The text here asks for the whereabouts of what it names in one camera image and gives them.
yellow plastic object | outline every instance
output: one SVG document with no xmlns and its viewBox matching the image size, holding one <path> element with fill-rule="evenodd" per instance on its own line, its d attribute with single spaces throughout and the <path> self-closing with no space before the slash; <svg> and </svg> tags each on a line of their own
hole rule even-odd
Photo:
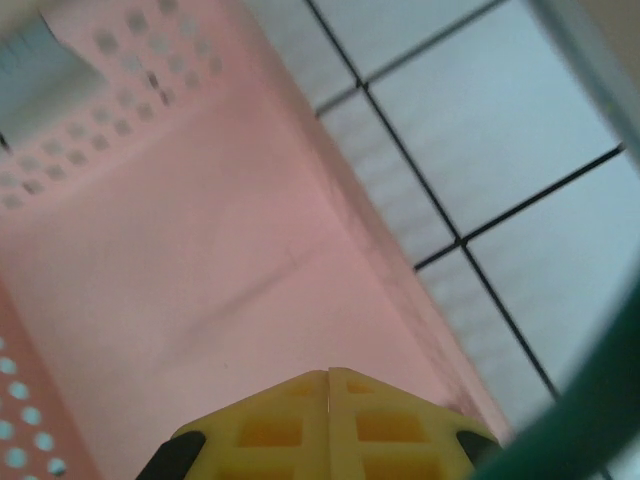
<svg viewBox="0 0 640 480">
<path fill-rule="evenodd" d="M 329 370 L 334 480 L 459 480 L 474 467 L 460 431 L 495 440 L 479 422 L 346 368 Z"/>
<path fill-rule="evenodd" d="M 191 422 L 207 440 L 185 480 L 326 480 L 327 372 L 295 377 Z"/>
<path fill-rule="evenodd" d="M 185 425 L 173 439 L 189 432 L 201 432 L 204 444 L 186 477 L 158 467 L 174 460 L 156 454 L 157 470 L 139 478 L 462 480 L 477 455 L 460 433 L 497 443 L 476 420 L 346 368 L 293 378 Z"/>
</svg>

black grout line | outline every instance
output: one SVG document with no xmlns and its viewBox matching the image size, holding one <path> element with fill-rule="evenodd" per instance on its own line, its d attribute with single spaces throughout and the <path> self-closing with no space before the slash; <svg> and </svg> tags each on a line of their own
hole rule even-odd
<svg viewBox="0 0 640 480">
<path fill-rule="evenodd" d="M 350 87 L 350 88 L 338 93 L 337 95 L 333 96 L 332 98 L 330 98 L 329 100 L 327 100 L 326 102 L 321 104 L 316 109 L 316 116 L 320 117 L 320 116 L 324 115 L 329 110 L 333 109 L 334 107 L 336 107 L 339 104 L 341 104 L 343 101 L 347 100 L 351 96 L 353 96 L 356 93 L 358 93 L 358 90 L 362 85 L 372 84 L 372 83 L 382 79 L 383 77 L 385 77 L 386 75 L 388 75 L 392 71 L 394 71 L 397 68 L 401 67 L 402 65 L 404 65 L 407 62 L 409 62 L 413 58 L 421 55 L 422 53 L 424 53 L 425 51 L 429 50 L 430 48 L 438 45 L 439 43 L 442 43 L 444 40 L 446 40 L 449 37 L 451 37 L 452 35 L 456 34 L 457 32 L 462 30 L 467 25 L 470 25 L 471 23 L 475 22 L 476 20 L 479 20 L 484 15 L 486 15 L 487 13 L 493 11 L 494 9 L 496 9 L 497 7 L 502 5 L 503 3 L 506 3 L 507 1 L 509 1 L 509 0 L 493 0 L 493 1 L 485 4 L 484 6 L 478 8 L 477 10 L 474 10 L 473 12 L 469 13 L 465 17 L 462 17 L 460 20 L 457 20 L 456 22 L 452 23 L 451 25 L 449 25 L 449 26 L 445 27 L 444 29 L 440 30 L 435 35 L 433 35 L 432 37 L 429 37 L 426 40 L 420 42 L 418 45 L 416 45 L 412 49 L 407 50 L 406 52 L 400 54 L 398 57 L 396 57 L 396 58 L 392 59 L 391 61 L 387 62 L 387 64 L 385 64 L 382 67 L 380 67 L 377 70 L 375 70 L 372 74 L 370 74 L 364 80 L 362 80 L 362 81 L 356 80 L 356 85 L 354 87 Z M 313 12 L 314 16 L 316 17 L 316 19 L 318 20 L 318 22 L 322 23 L 319 20 L 319 16 L 321 16 L 322 14 L 318 11 L 317 7 L 315 5 L 309 5 L 309 8 L 312 10 L 312 12 Z M 342 46 L 338 47 L 338 46 L 335 45 L 335 43 L 334 43 L 334 47 L 336 47 L 336 50 L 338 50 L 338 54 L 340 55 L 342 60 L 347 64 L 347 67 L 349 68 L 349 70 L 351 70 L 351 73 L 354 74 L 355 67 L 354 67 L 353 63 L 349 59 L 345 59 L 345 57 L 342 55 L 343 47 Z"/>
<path fill-rule="evenodd" d="M 486 13 L 487 11 L 490 11 L 492 8 L 495 8 L 496 6 L 501 4 L 503 1 L 506 1 L 506 0 L 496 0 L 496 1 L 492 2 L 491 4 L 488 4 L 487 6 L 485 6 L 485 10 L 484 10 L 483 13 Z M 504 305 L 504 303 L 502 302 L 502 300 L 498 296 L 498 293 L 493 288 L 493 285 L 491 285 L 491 282 L 489 281 L 489 279 L 487 278 L 486 274 L 484 273 L 484 271 L 480 267 L 480 264 L 476 260 L 475 256 L 469 250 L 468 245 L 467 245 L 467 242 L 468 242 L 469 239 L 467 239 L 466 241 L 463 241 L 462 237 L 460 236 L 460 233 L 458 232 L 458 230 L 456 229 L 453 221 L 451 220 L 451 217 L 447 214 L 447 212 L 444 209 L 442 203 L 439 201 L 439 199 L 436 196 L 435 192 L 433 191 L 433 189 L 431 188 L 431 186 L 427 182 L 426 178 L 424 177 L 424 175 L 422 174 L 422 172 L 418 168 L 416 162 L 413 160 L 413 158 L 409 154 L 409 151 L 407 150 L 406 146 L 404 145 L 404 142 L 401 140 L 400 136 L 398 135 L 398 133 L 395 131 L 395 129 L 391 125 L 391 122 L 389 122 L 389 120 L 387 119 L 386 115 L 384 114 L 384 112 L 382 111 L 380 106 L 378 105 L 378 102 L 376 101 L 376 99 L 373 97 L 373 95 L 369 91 L 369 83 L 368 83 L 368 81 L 364 81 L 364 82 L 362 81 L 362 77 L 360 76 L 360 74 L 358 72 L 358 69 L 356 68 L 354 62 L 347 55 L 346 50 L 341 45 L 341 43 L 338 40 L 335 32 L 329 26 L 329 24 L 327 23 L 327 21 L 323 17 L 323 15 L 320 12 L 320 10 L 318 9 L 318 7 L 315 5 L 314 0 L 305 0 L 305 3 L 307 4 L 309 9 L 313 13 L 316 21 L 320 24 L 320 27 L 324 31 L 327 39 L 332 43 L 332 45 L 334 46 L 334 48 L 338 52 L 338 55 L 342 58 L 342 60 L 344 61 L 345 65 L 350 70 L 351 74 L 353 75 L 353 77 L 356 80 L 356 89 L 349 90 L 347 92 L 343 92 L 339 96 L 339 98 L 340 99 L 349 98 L 353 93 L 355 93 L 355 91 L 357 91 L 358 87 L 362 88 L 362 90 L 365 93 L 365 96 L 367 97 L 367 100 L 369 101 L 370 105 L 375 110 L 375 112 L 378 115 L 378 117 L 379 117 L 380 121 L 382 122 L 383 126 L 385 127 L 385 129 L 387 130 L 387 132 L 389 133 L 391 138 L 393 139 L 394 143 L 396 144 L 396 147 L 399 149 L 400 153 L 402 154 L 402 156 L 404 157 L 404 159 L 408 163 L 409 167 L 413 170 L 413 172 L 416 175 L 418 181 L 420 182 L 420 184 L 422 185 L 423 189 L 425 190 L 425 193 L 427 194 L 427 196 L 429 196 L 429 198 L 431 199 L 431 201 L 434 204 L 434 207 L 436 208 L 438 213 L 441 215 L 443 221 L 447 224 L 447 227 L 449 228 L 449 230 L 453 234 L 453 237 L 455 239 L 455 242 L 454 242 L 453 245 L 444 248 L 440 252 L 437 252 L 436 254 L 432 255 L 431 257 L 429 257 L 428 259 L 424 260 L 423 262 L 420 262 L 420 264 L 422 264 L 422 263 L 428 264 L 431 261 L 435 261 L 435 259 L 446 255 L 447 253 L 449 253 L 449 252 L 453 251 L 455 248 L 457 248 L 457 246 L 460 246 L 460 248 L 462 249 L 464 255 L 467 257 L 467 260 L 468 260 L 469 264 L 471 265 L 472 269 L 475 271 L 476 275 L 480 279 L 483 287 L 487 291 L 487 294 L 493 300 L 494 304 L 496 305 L 496 307 L 498 308 L 498 310 L 502 314 L 502 317 L 503 317 L 504 321 L 507 323 L 507 325 L 509 326 L 511 332 L 513 333 L 513 335 L 515 336 L 516 340 L 520 344 L 520 347 L 525 352 L 525 355 L 527 356 L 529 362 L 531 363 L 533 368 L 538 373 L 538 376 L 540 377 L 540 379 L 544 383 L 545 387 L 547 388 L 547 390 L 549 391 L 551 396 L 555 400 L 557 400 L 560 395 L 559 395 L 559 392 L 558 392 L 556 386 L 553 384 L 553 381 L 551 380 L 551 378 L 547 374 L 546 370 L 542 366 L 540 360 L 536 356 L 535 352 L 533 351 L 533 349 L 529 345 L 529 342 L 524 337 L 524 335 L 520 331 L 520 328 L 518 327 L 518 325 L 516 324 L 515 320 L 511 316 L 510 312 L 507 310 L 506 306 Z M 454 29 L 452 31 L 449 31 L 446 35 L 443 34 L 438 39 L 438 42 L 444 40 L 445 38 L 450 36 L 453 32 L 458 31 L 460 28 L 463 28 L 464 26 L 468 25 L 473 20 L 481 17 L 483 13 L 475 15 L 472 19 L 464 22 L 458 28 L 456 28 L 456 29 Z M 426 42 L 422 46 L 421 49 L 419 49 L 419 50 L 418 49 L 411 50 L 409 53 L 405 54 L 405 56 L 403 56 L 397 62 L 395 62 L 395 63 L 392 62 L 393 63 L 392 67 L 390 67 L 388 69 L 382 69 L 382 70 L 378 71 L 378 73 L 376 74 L 377 76 L 375 77 L 375 79 L 378 79 L 381 76 L 383 76 L 386 73 L 388 73 L 389 71 L 393 70 L 394 68 L 397 68 L 399 65 L 401 65 L 402 63 L 404 63 L 408 59 L 413 58 L 413 56 L 421 53 L 422 51 L 426 50 L 427 48 L 429 48 L 430 46 L 434 45 L 435 43 L 437 43 L 437 42 L 431 42 L 431 43 Z M 338 103 L 340 103 L 340 101 L 330 101 L 328 104 L 325 104 L 325 105 L 333 105 L 333 106 L 335 106 Z M 322 109 L 322 113 L 324 113 L 324 112 L 329 110 L 328 107 L 324 107 L 324 108 L 321 107 L 318 110 L 320 111 L 321 109 Z M 551 192 L 553 192 L 555 190 L 558 190 L 559 188 L 562 188 L 562 186 L 570 183 L 571 181 L 575 180 L 576 178 L 580 177 L 581 175 L 585 174 L 586 172 L 596 168 L 597 166 L 601 165 L 602 163 L 606 162 L 607 160 L 615 157 L 622 150 L 623 150 L 622 146 L 616 147 L 611 152 L 608 152 L 607 154 L 603 155 L 599 159 L 596 159 L 594 162 L 591 162 L 590 164 L 587 164 L 582 169 L 579 169 L 578 171 L 576 171 L 573 174 L 565 177 L 564 179 L 560 180 L 559 182 L 556 182 L 556 184 L 554 184 L 554 185 L 548 187 L 547 189 L 543 190 L 542 192 L 540 192 L 540 194 L 538 194 L 538 195 L 536 195 L 536 196 L 534 196 L 534 197 L 532 197 L 532 198 L 530 198 L 528 200 L 525 200 L 525 202 L 523 202 L 519 206 L 514 207 L 514 209 L 512 209 L 513 211 L 505 212 L 505 214 L 503 214 L 503 216 L 504 215 L 506 215 L 506 216 L 504 216 L 504 218 L 502 218 L 500 221 L 504 221 L 506 218 L 509 218 L 509 217 L 515 215 L 516 213 L 522 211 L 523 209 L 525 209 L 528 206 L 532 205 L 534 202 L 540 200 L 544 196 L 549 195 Z M 497 225 L 497 223 L 495 223 L 495 224 L 493 224 L 491 226 L 486 226 L 484 228 L 484 230 L 482 230 L 482 231 L 486 231 L 486 230 L 488 230 L 489 228 L 492 228 L 495 225 Z M 609 474 L 609 472 L 607 471 L 606 468 L 601 469 L 600 473 L 605 478 L 605 480 L 613 480 L 611 478 L 611 475 Z"/>
<path fill-rule="evenodd" d="M 442 258 L 443 256 L 445 256 L 447 253 L 450 253 L 451 251 L 455 250 L 457 247 L 459 247 L 461 245 L 466 245 L 467 243 L 469 243 L 471 240 L 475 239 L 476 237 L 482 235 L 483 233 L 486 233 L 487 231 L 491 230 L 494 227 L 497 227 L 498 225 L 500 225 L 505 220 L 510 219 L 511 217 L 517 215 L 518 213 L 522 212 L 523 210 L 525 210 L 525 209 L 529 208 L 530 206 L 538 203 L 540 200 L 548 197 L 552 193 L 560 190 L 562 187 L 565 187 L 568 184 L 572 183 L 574 180 L 577 180 L 578 178 L 582 177 L 583 175 L 585 175 L 585 174 L 591 172 L 592 170 L 595 170 L 596 168 L 604 165 L 609 160 L 612 160 L 615 157 L 617 157 L 618 155 L 620 155 L 622 152 L 624 152 L 624 150 L 625 150 L 625 147 L 622 144 L 620 144 L 617 147 L 609 150 L 605 154 L 599 156 L 595 160 L 590 161 L 589 163 L 587 163 L 583 167 L 579 168 L 578 170 L 575 170 L 574 172 L 572 172 L 569 175 L 561 178 L 557 182 L 552 183 L 548 187 L 540 190 L 538 193 L 536 193 L 536 194 L 530 196 L 529 198 L 527 198 L 526 200 L 523 200 L 522 202 L 518 203 L 516 206 L 510 208 L 509 210 L 507 210 L 507 211 L 501 213 L 500 215 L 494 217 L 493 219 L 489 220 L 488 222 L 484 223 L 483 225 L 479 226 L 478 228 L 472 230 L 468 234 L 464 235 L 460 239 L 459 242 L 453 242 L 451 245 L 439 250 L 438 252 L 430 255 L 429 257 L 427 257 L 427 258 L 425 258 L 423 260 L 420 260 L 418 263 L 416 263 L 414 265 L 413 268 L 415 269 L 416 272 L 419 272 L 423 268 L 428 267 L 433 262 L 435 262 L 435 261 L 439 260 L 440 258 Z"/>
</svg>

